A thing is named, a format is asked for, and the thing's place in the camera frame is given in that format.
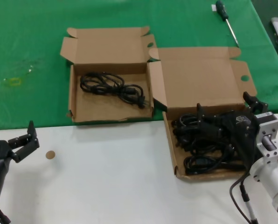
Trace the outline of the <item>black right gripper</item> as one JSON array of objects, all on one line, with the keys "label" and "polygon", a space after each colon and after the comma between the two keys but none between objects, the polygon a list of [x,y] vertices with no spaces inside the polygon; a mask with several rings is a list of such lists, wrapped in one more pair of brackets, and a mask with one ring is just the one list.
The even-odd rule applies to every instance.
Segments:
[{"label": "black right gripper", "polygon": [[[268,104],[260,101],[256,96],[251,96],[245,91],[243,99],[250,113],[268,112]],[[222,138],[223,126],[244,166],[250,169],[258,155],[256,146],[258,128],[254,125],[253,115],[240,111],[229,111],[222,115],[206,115],[200,103],[197,103],[196,109],[198,129],[208,136]]]}]

